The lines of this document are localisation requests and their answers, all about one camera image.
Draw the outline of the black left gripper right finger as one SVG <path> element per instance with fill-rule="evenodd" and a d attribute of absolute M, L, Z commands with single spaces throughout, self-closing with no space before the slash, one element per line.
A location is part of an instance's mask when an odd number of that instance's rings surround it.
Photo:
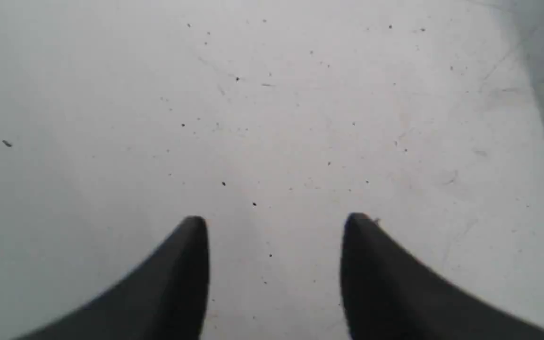
<path fill-rule="evenodd" d="M 544 340 L 544 328 L 468 294 L 364 213 L 345 222 L 340 291 L 352 340 Z"/>

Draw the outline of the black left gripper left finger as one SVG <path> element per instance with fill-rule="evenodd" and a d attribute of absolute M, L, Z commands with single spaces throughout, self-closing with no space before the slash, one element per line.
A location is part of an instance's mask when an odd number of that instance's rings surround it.
<path fill-rule="evenodd" d="M 129 275 L 22 340 L 198 340 L 209 301 L 205 219 L 189 216 Z"/>

